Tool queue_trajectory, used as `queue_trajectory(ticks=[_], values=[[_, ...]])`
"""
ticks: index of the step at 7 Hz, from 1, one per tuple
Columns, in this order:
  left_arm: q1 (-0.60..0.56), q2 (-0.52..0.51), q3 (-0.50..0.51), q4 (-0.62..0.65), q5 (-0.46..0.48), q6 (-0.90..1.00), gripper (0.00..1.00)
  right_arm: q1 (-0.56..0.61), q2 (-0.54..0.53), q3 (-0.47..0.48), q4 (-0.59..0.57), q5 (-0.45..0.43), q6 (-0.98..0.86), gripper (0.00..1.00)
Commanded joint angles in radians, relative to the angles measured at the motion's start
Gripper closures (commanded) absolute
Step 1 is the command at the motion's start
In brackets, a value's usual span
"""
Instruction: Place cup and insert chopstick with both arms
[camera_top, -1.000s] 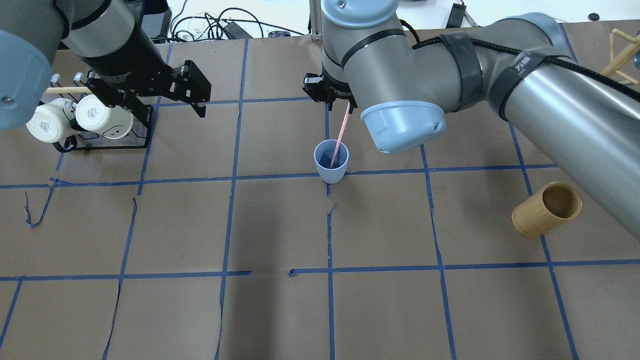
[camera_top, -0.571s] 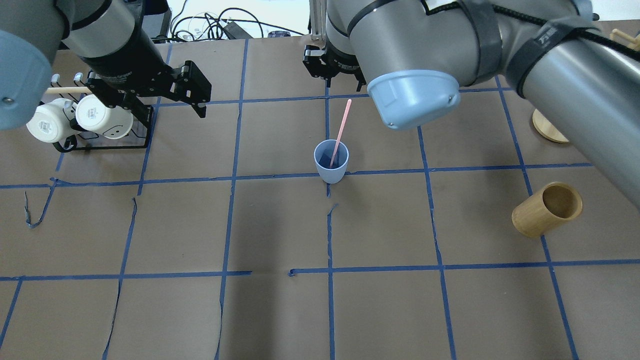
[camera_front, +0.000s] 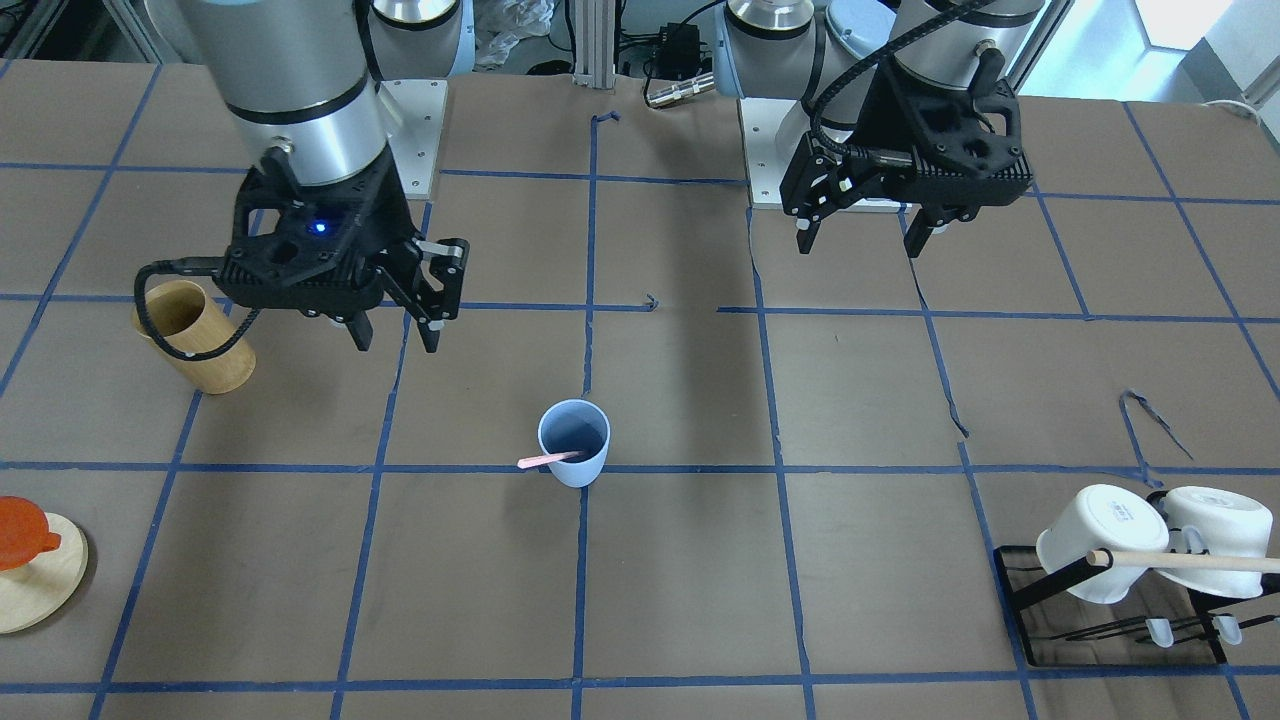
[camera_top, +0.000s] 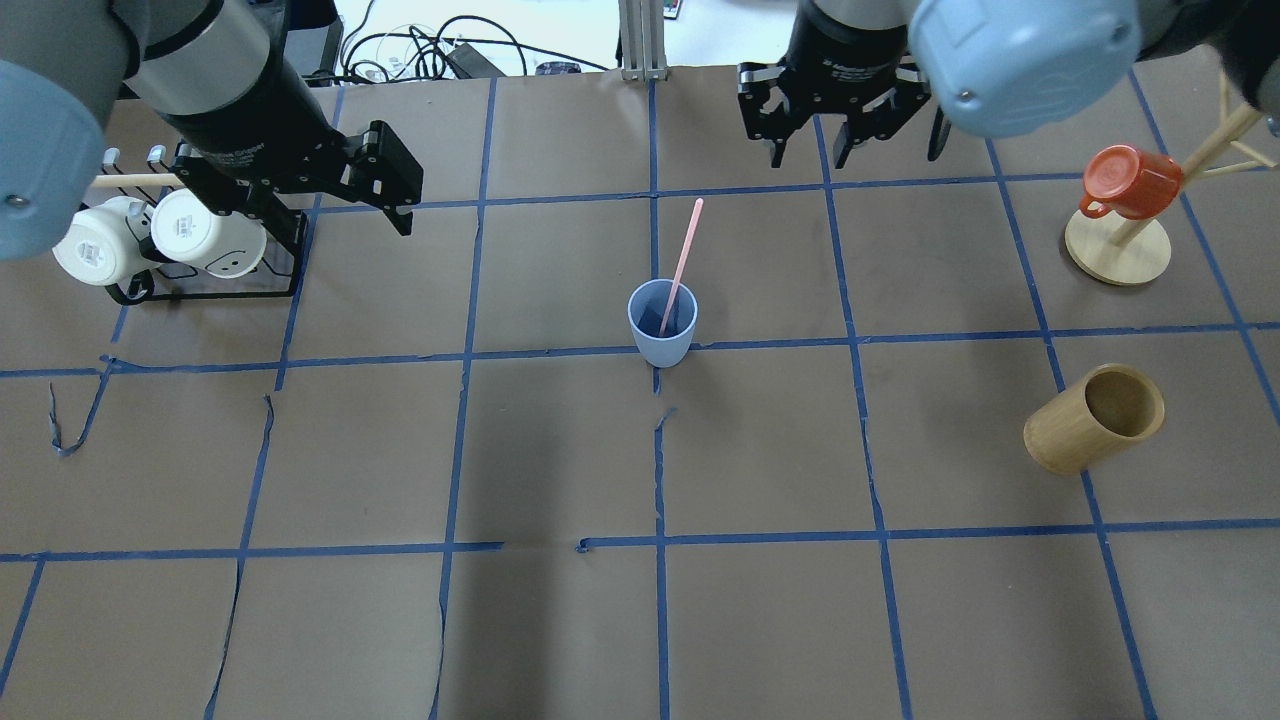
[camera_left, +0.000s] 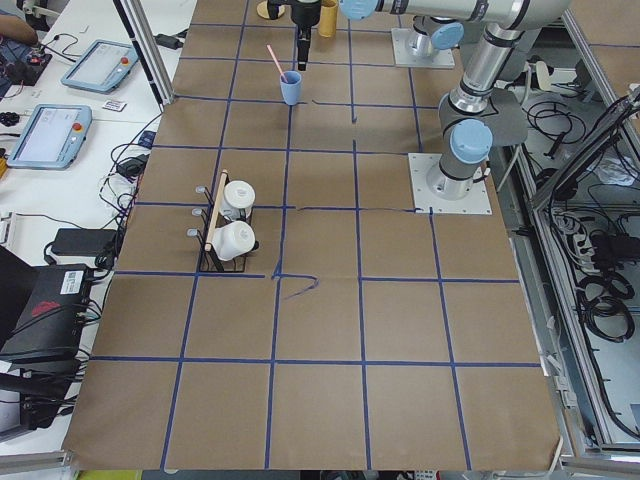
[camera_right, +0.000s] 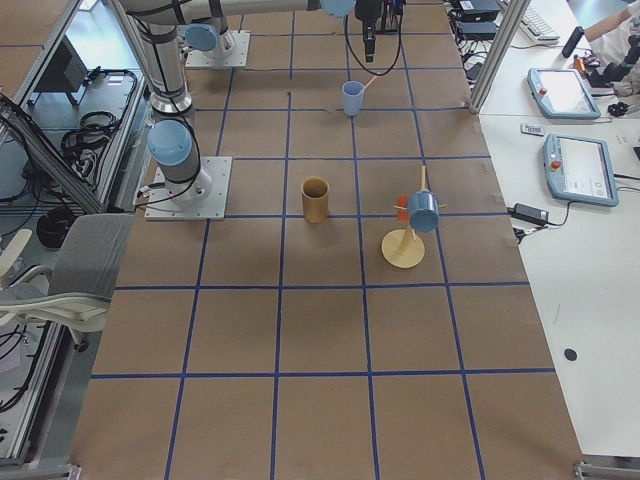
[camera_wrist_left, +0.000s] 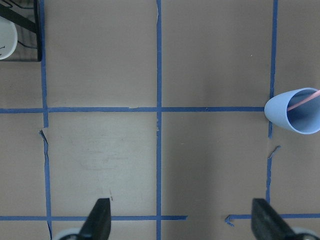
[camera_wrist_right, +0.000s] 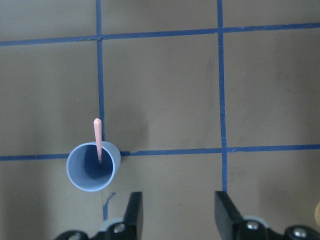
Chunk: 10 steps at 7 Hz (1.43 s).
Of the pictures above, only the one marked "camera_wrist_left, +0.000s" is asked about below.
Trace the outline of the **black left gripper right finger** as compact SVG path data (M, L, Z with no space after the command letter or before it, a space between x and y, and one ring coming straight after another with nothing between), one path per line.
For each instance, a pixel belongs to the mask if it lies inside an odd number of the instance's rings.
M263 198L251 204L251 230L256 239L291 239L295 232Z

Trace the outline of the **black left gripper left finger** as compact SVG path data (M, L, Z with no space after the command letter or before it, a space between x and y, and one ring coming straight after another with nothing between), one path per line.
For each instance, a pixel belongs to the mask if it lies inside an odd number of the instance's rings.
M99 198L79 231L80 238L108 238L111 232L109 198Z

